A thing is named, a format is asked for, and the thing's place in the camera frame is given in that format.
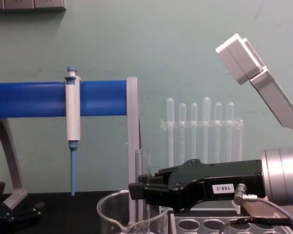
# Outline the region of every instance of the robotic arm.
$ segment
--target robotic arm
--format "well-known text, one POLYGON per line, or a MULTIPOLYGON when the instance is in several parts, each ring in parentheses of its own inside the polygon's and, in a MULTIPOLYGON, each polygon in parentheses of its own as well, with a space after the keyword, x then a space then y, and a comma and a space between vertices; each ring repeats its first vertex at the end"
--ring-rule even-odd
MULTIPOLYGON (((280 124, 293 129, 293 105, 247 39, 235 34, 216 52, 238 83, 249 80, 280 124)), ((240 184, 247 188, 243 193, 293 205, 293 147, 264 150, 261 160, 218 164, 190 160, 154 176, 141 175, 139 183, 129 184, 129 191, 134 200, 183 211, 203 201, 239 198, 240 184)))

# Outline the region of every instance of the test tube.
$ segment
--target test tube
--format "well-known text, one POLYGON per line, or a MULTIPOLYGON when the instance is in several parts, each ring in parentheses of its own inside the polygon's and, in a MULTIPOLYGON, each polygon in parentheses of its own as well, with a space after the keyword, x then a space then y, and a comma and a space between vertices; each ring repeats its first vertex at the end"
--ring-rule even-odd
POLYGON ((243 142, 243 120, 240 119, 239 126, 239 161, 242 161, 242 142, 243 142))
POLYGON ((209 121, 210 121, 210 98, 206 97, 203 100, 203 163, 208 162, 209 155, 209 121))
POLYGON ((214 118, 215 125, 215 163, 219 163, 220 155, 220 121, 222 116, 222 105, 220 102, 215 103, 214 118))
POLYGON ((232 161, 232 121, 234 118, 234 104, 227 103, 227 162, 232 161))
POLYGON ((184 103, 179 105, 179 123, 180 123, 180 164, 185 162, 185 124, 187 107, 184 103))
MULTIPOLYGON (((136 182, 148 183, 150 175, 150 152, 140 149, 135 152, 136 159, 136 182)), ((145 200, 138 200, 137 221, 143 221, 150 218, 150 206, 145 200)))
POLYGON ((196 158, 196 122, 198 120, 197 104, 191 105, 191 122, 192 122, 192 159, 196 158))
POLYGON ((175 122, 174 99, 169 97, 167 105, 167 124, 168 124, 168 166, 174 165, 174 148, 173 148, 173 128, 175 122))

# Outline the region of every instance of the green wall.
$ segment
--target green wall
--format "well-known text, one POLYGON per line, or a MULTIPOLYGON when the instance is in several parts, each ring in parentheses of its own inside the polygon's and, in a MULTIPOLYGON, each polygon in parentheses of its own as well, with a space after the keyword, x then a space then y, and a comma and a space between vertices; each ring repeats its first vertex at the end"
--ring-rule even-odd
MULTIPOLYGON (((247 37, 293 101, 293 0, 68 0, 57 14, 0 15, 0 82, 138 77, 143 147, 160 158, 165 101, 235 103, 244 120, 244 159, 293 145, 250 84, 239 86, 215 48, 247 37)), ((69 191, 64 118, 13 119, 29 192, 69 191)), ((126 188, 126 117, 84 117, 78 191, 126 188)), ((153 159, 156 169, 159 160, 153 159)), ((0 147, 0 180, 11 181, 0 147)))

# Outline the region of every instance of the glass beaker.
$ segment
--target glass beaker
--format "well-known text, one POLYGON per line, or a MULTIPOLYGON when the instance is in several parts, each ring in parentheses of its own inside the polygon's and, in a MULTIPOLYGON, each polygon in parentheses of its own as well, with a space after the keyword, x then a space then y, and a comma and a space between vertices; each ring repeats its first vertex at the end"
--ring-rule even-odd
POLYGON ((129 224, 129 196, 128 190, 122 190, 99 201, 101 234, 168 234, 168 209, 158 206, 150 206, 148 219, 129 224))

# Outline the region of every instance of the metal connector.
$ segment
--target metal connector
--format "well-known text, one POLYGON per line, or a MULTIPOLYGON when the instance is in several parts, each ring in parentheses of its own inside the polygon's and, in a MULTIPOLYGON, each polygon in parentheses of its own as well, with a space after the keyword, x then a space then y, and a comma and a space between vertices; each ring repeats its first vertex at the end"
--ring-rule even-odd
POLYGON ((242 206, 246 200, 247 187, 245 184, 238 184, 235 187, 234 203, 238 206, 242 206))
POLYGON ((247 187, 245 184, 238 184, 235 188, 235 194, 234 194, 234 203, 238 206, 243 206, 243 204, 246 201, 249 202, 256 202, 257 201, 257 195, 254 194, 246 194, 247 187))

